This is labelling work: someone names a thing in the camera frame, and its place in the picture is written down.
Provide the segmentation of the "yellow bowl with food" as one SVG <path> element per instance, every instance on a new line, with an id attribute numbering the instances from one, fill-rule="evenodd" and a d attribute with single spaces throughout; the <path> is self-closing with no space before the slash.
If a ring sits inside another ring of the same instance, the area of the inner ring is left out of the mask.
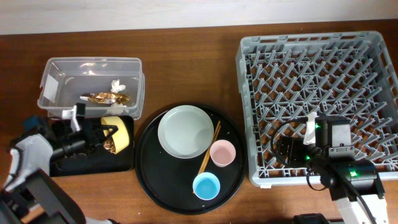
<path id="1" fill-rule="evenodd" d="M 104 148 L 113 154 L 118 154 L 128 147 L 130 140 L 127 127 L 119 116 L 108 116 L 101 118 L 102 125 L 117 126 L 118 130 L 112 134 L 111 138 L 103 144 Z"/>

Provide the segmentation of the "white tissue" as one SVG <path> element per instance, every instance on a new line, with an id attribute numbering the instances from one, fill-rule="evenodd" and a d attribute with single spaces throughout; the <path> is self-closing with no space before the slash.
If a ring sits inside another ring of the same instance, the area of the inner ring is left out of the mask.
<path id="1" fill-rule="evenodd" d="M 113 80 L 111 82 L 111 92 L 112 93 L 119 93 L 120 91 L 123 91 L 126 89 L 125 85 L 120 84 L 120 80 Z"/>
<path id="2" fill-rule="evenodd" d="M 112 116 L 120 116 L 123 113 L 128 113 L 129 109 L 124 104 L 113 103 L 108 109 L 106 114 Z"/>

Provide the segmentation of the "brown gold snack wrapper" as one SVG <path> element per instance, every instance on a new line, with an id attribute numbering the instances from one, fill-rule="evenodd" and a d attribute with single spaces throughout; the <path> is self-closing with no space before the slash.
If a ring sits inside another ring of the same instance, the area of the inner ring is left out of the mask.
<path id="1" fill-rule="evenodd" d="M 81 95 L 80 99 L 98 104 L 112 105 L 114 103 L 125 104 L 130 100 L 130 97 L 120 93 L 100 92 Z"/>

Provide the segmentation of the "grey plate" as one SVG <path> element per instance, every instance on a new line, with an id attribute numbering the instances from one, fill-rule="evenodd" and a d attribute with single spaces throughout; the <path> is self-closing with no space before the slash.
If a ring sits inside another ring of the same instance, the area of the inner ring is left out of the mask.
<path id="1" fill-rule="evenodd" d="M 203 154 L 213 141 L 210 116 L 197 106 L 181 105 L 168 110 L 160 120 L 157 135 L 163 149 L 179 159 Z"/>

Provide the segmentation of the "blue cup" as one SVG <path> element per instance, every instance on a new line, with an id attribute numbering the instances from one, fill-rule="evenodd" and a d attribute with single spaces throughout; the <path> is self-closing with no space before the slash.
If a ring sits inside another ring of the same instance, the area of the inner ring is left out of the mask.
<path id="1" fill-rule="evenodd" d="M 221 184 L 216 175 L 210 172 L 198 174 L 193 180 L 193 193 L 201 200 L 212 200 L 220 192 Z"/>

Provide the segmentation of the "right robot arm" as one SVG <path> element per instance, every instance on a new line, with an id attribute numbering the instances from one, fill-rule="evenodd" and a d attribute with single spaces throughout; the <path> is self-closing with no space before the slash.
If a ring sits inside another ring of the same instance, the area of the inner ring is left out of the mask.
<path id="1" fill-rule="evenodd" d="M 388 223 L 385 190 L 376 166 L 354 158 L 351 126 L 344 116 L 316 112 L 281 123 L 304 124 L 302 138 L 271 134 L 274 157 L 288 168 L 304 167 L 318 174 L 323 190 L 328 190 L 344 223 Z"/>

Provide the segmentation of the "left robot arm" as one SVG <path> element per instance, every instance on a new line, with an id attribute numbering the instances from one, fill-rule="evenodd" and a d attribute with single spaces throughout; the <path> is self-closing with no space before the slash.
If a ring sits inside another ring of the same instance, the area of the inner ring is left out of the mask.
<path id="1" fill-rule="evenodd" d="M 77 154 L 88 154 L 110 143 L 117 151 L 129 144 L 127 127 L 119 116 L 94 122 L 85 117 L 85 104 L 64 110 L 71 132 L 56 136 L 45 118 L 33 117 L 30 127 L 11 142 L 12 156 L 7 180 L 1 189 L 1 223 L 22 223 L 38 207 L 43 212 L 31 223 L 96 223 L 49 176 L 50 165 Z"/>

